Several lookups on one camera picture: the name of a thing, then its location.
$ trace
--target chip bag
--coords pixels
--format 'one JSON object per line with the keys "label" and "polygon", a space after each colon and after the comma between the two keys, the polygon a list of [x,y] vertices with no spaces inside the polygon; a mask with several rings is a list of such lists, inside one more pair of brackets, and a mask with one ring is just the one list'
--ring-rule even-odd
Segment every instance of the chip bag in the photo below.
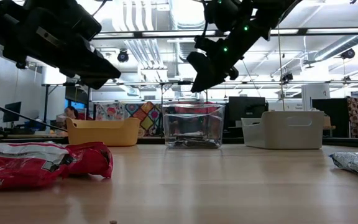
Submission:
{"label": "chip bag", "polygon": [[72,160],[57,144],[0,144],[0,189],[50,185],[59,175],[68,175]]}
{"label": "chip bag", "polygon": [[103,142],[89,142],[80,145],[67,146],[74,161],[69,165],[71,175],[101,175],[111,178],[112,154]]}

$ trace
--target wooden table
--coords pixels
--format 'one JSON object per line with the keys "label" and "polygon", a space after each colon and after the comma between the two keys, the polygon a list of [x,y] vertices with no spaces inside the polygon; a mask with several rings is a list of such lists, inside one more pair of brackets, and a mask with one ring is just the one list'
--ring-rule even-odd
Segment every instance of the wooden table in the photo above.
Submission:
{"label": "wooden table", "polygon": [[267,151],[112,148],[114,175],[0,192],[0,223],[358,223],[358,176],[328,155],[356,148]]}

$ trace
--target computer monitor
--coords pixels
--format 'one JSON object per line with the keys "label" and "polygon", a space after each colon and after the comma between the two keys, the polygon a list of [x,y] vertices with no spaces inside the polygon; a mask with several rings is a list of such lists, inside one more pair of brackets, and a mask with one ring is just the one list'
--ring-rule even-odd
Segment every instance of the computer monitor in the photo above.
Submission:
{"label": "computer monitor", "polygon": [[[5,105],[5,109],[11,110],[16,113],[20,113],[21,107],[22,107],[22,102],[10,103]],[[19,115],[4,112],[4,118],[3,118],[4,122],[15,122],[18,121],[19,119],[20,119]]]}
{"label": "computer monitor", "polygon": [[261,118],[269,106],[264,97],[229,97],[229,119],[241,121],[241,118]]}

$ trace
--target transparent container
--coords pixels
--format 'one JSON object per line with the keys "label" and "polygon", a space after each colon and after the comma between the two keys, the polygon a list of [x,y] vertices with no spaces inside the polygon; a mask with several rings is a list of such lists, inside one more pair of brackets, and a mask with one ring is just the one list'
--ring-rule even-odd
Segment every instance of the transparent container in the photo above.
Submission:
{"label": "transparent container", "polygon": [[224,105],[163,105],[167,147],[219,148],[222,146]]}

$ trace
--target yellow basket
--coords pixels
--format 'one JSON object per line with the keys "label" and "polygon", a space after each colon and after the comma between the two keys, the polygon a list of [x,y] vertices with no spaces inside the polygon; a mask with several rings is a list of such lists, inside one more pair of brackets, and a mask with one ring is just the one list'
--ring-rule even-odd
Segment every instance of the yellow basket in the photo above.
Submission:
{"label": "yellow basket", "polygon": [[82,121],[67,119],[70,144],[103,142],[107,146],[133,146],[137,142],[140,120]]}

